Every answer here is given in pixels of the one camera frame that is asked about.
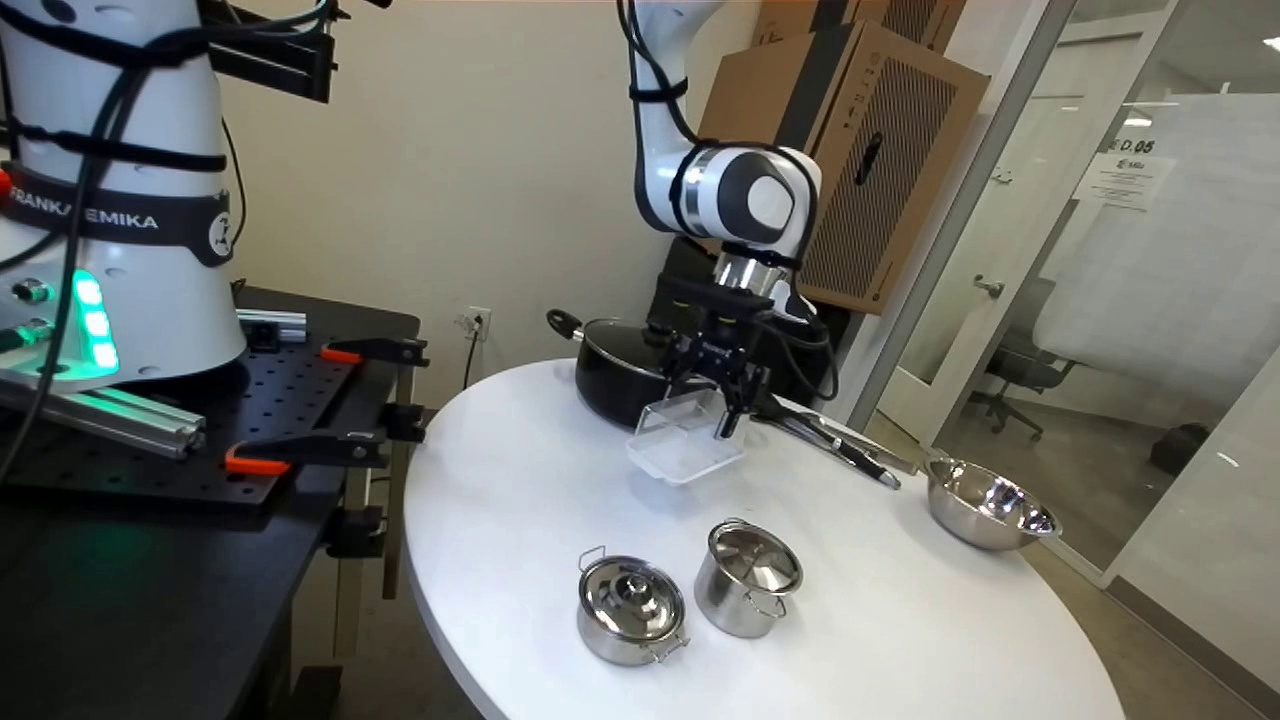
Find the office chair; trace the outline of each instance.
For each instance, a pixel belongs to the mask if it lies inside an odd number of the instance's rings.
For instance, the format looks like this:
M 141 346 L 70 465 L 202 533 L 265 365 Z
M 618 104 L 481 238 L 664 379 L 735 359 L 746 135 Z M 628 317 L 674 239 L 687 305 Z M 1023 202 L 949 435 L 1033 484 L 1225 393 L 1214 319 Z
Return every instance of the office chair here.
M 1035 424 L 1027 414 L 1010 407 L 1004 402 L 1007 388 L 1027 388 L 1027 393 L 1047 393 L 1055 385 L 1067 379 L 1067 372 L 1077 368 L 1077 359 L 1064 359 L 1064 357 L 1053 357 L 1043 349 L 1035 349 L 1033 339 L 1033 329 L 1035 329 L 1035 317 L 1043 309 L 1053 292 L 1053 281 L 1035 276 L 1023 298 L 1014 301 L 1010 309 L 1010 319 L 1007 319 L 1007 331 L 998 335 L 992 359 L 986 359 L 986 375 L 998 379 L 994 393 L 980 393 L 980 403 L 992 419 L 992 433 L 998 433 L 1010 419 L 1027 424 L 1033 429 L 1033 441 L 1043 435 L 1043 424 Z

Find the long metal handle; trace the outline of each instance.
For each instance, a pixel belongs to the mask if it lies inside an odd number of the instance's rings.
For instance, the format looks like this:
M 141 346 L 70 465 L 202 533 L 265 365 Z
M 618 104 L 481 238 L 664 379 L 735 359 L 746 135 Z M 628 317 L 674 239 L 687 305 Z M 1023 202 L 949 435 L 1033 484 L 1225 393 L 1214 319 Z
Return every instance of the long metal handle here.
M 863 433 L 856 433 L 856 429 L 847 429 L 847 424 L 835 424 L 831 416 L 822 416 L 822 414 L 817 414 L 817 407 L 804 407 L 804 403 L 795 403 L 795 402 L 789 402 L 789 397 L 777 397 L 777 403 L 781 403 L 783 414 L 792 414 L 792 416 L 804 416 L 804 419 L 818 424 L 822 433 L 841 435 L 844 444 L 867 452 L 872 460 L 878 460 L 878 465 L 889 465 L 889 470 L 896 470 L 896 472 L 908 472 L 908 475 L 919 472 L 919 470 L 917 470 L 912 460 L 904 460 L 900 452 L 884 447 L 878 441 L 872 441 L 872 435 L 863 435 Z
M 872 475 L 872 480 L 884 484 L 884 488 L 904 488 L 904 480 L 900 480 L 892 470 L 884 470 L 878 460 L 872 460 L 872 452 L 841 441 L 831 429 L 822 429 L 822 424 L 817 424 L 817 419 L 804 419 L 804 416 L 792 416 L 783 429 L 795 429 L 795 424 L 800 424 L 806 435 L 817 435 L 817 444 L 818 444 L 822 452 L 831 452 L 841 465 Z

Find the metal pot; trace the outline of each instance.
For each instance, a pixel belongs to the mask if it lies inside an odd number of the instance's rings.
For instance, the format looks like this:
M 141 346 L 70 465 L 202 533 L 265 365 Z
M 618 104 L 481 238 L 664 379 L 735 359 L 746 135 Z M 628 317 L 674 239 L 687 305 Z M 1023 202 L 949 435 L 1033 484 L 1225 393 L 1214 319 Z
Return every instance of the metal pot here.
M 604 660 L 639 670 L 684 647 L 684 595 L 635 557 L 604 557 L 581 572 L 576 631 Z
M 635 429 L 644 407 L 673 393 L 668 357 L 674 335 L 606 319 L 576 319 L 547 309 L 553 331 L 576 339 L 576 388 L 586 407 L 618 429 Z
M 746 522 L 722 522 L 706 533 L 696 603 L 721 631 L 759 640 L 789 618 L 789 592 L 800 582 L 800 561 L 783 542 Z

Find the black pan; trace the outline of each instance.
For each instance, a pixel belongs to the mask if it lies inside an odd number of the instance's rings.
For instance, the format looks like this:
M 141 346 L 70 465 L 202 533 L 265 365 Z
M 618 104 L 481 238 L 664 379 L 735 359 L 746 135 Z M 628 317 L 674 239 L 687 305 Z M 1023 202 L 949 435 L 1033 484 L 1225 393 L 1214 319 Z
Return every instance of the black pan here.
M 673 393 L 668 359 L 673 331 L 633 329 L 612 319 L 576 319 L 565 309 L 547 309 L 553 331 L 576 339 L 576 388 L 594 416 L 618 429 L 635 429 L 644 407 Z

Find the small metal cup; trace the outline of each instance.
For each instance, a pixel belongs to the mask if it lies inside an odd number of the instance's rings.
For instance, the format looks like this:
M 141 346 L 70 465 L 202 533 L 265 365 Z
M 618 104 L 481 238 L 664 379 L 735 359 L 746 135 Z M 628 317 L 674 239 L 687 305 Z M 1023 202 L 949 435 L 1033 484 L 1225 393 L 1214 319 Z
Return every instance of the small metal cup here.
M 706 533 L 696 572 L 696 609 L 728 636 L 759 640 L 789 618 L 789 592 L 804 582 L 795 554 L 746 522 Z

